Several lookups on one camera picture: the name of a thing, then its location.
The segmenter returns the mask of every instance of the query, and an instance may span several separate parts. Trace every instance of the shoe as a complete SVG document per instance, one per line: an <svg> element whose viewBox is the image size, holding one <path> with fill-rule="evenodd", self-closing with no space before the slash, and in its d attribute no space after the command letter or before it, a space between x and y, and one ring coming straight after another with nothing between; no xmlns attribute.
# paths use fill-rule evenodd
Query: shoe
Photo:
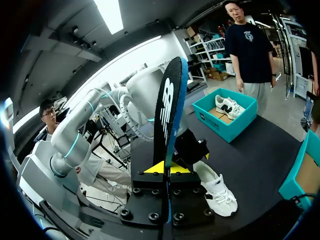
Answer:
<svg viewBox="0 0 320 240"><path fill-rule="evenodd" d="M223 98L220 95L215 96L215 106L216 111L221 114L225 114L229 119L235 120L242 114L245 109L240 106L235 100L232 100L230 97Z"/></svg>
<svg viewBox="0 0 320 240"><path fill-rule="evenodd" d="M199 175L201 185L207 190L205 195L206 202L216 214L228 217L237 211L237 200L225 185L222 174L218 176L203 161L196 162L193 165L193 170Z"/></svg>

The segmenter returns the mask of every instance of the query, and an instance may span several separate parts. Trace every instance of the ceiling light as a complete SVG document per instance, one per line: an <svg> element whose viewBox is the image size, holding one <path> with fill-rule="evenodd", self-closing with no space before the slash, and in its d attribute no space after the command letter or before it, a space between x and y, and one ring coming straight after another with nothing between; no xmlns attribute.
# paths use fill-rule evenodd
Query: ceiling light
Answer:
<svg viewBox="0 0 320 240"><path fill-rule="evenodd" d="M15 125L13 125L13 134L15 134L19 128L21 128L26 122L28 122L32 117L39 114L40 107L33 109L31 112L29 112L27 115L25 115L23 118L21 118Z"/></svg>
<svg viewBox="0 0 320 240"><path fill-rule="evenodd" d="M78 31L79 31L79 28L78 28L77 26L74 26L74 27L72 28L72 32L73 32L74 34L76 34Z"/></svg>
<svg viewBox="0 0 320 240"><path fill-rule="evenodd" d="M256 24L260 24L260 25L262 25L262 26L265 26L265 27L267 27L267 28L271 28L269 25L267 25L267 24L264 24L264 23L262 23L262 22L259 22L259 21L254 21Z"/></svg>
<svg viewBox="0 0 320 240"><path fill-rule="evenodd" d="M118 0L94 0L111 34L124 29Z"/></svg>

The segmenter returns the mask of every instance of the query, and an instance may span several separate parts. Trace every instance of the robotic arm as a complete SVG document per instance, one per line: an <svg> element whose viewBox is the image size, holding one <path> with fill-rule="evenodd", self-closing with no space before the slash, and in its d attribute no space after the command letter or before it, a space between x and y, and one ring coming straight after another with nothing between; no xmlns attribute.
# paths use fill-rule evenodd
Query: robotic arm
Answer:
<svg viewBox="0 0 320 240"><path fill-rule="evenodd" d="M51 144L58 153L50 159L50 167L56 176L64 178L74 167L88 160L91 145L78 129L87 122L106 94L102 88L90 90L53 133Z"/></svg>
<svg viewBox="0 0 320 240"><path fill-rule="evenodd" d="M96 109L99 111L109 105L120 106L120 112L132 130L145 141L152 141L152 137L144 135L135 126L127 106L131 102L137 108L138 116L140 110L152 123L162 77L163 73L158 67L148 67L133 76L127 82L126 88L121 87L111 91L109 84L106 84L103 88L90 90L52 135L51 144L58 151L50 160L53 173L64 178L70 170L88 160L92 150L91 145L78 133L78 129L87 122ZM179 153L175 156L184 159L187 164L197 162L209 153L206 143L197 141L188 129L188 123L183 116L175 148Z"/></svg>

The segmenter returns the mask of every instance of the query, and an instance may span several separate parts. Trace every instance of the new balance logo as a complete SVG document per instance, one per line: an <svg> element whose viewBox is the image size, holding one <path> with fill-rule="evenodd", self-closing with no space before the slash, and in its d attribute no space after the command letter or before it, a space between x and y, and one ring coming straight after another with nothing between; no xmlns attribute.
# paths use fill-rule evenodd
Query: new balance logo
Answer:
<svg viewBox="0 0 320 240"><path fill-rule="evenodd" d="M169 123L169 119L170 119L173 96L174 96L174 84L170 82L169 78L167 78L165 80L164 91L162 96L162 102L163 102L164 108L162 108L160 112L160 120L161 120L161 125L163 129L166 145L168 140L167 124Z"/></svg>
<svg viewBox="0 0 320 240"><path fill-rule="evenodd" d="M225 105L225 104L221 107L221 109L222 109L223 111L225 111L226 113L230 113L230 112L232 111L232 107L230 106L230 107L228 108L228 106Z"/></svg>

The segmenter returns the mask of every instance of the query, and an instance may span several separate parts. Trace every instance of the white shoe lace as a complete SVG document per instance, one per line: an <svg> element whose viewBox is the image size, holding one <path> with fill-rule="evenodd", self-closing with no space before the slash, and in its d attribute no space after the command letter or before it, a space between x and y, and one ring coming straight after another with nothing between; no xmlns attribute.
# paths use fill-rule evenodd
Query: white shoe lace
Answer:
<svg viewBox="0 0 320 240"><path fill-rule="evenodd" d="M233 111L236 114L238 114L240 111L240 105L235 100L232 100L231 98L228 98L228 100L231 102Z"/></svg>
<svg viewBox="0 0 320 240"><path fill-rule="evenodd" d="M224 189L224 192L220 193L212 193L210 192L213 196L213 198L216 200L218 204L221 204L223 202L226 202L227 204L230 203L231 201L235 201L236 198L232 196L231 194L228 193L227 189Z"/></svg>

